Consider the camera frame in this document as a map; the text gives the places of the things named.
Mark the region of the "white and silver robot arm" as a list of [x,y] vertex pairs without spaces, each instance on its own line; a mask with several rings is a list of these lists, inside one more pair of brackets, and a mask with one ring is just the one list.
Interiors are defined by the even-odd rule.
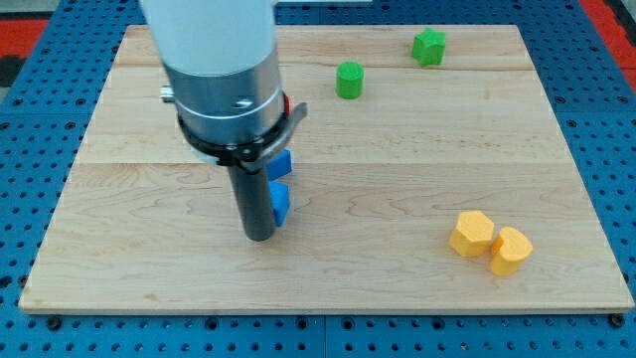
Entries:
[[141,0],[189,144],[259,171],[308,112],[283,91],[272,0]]

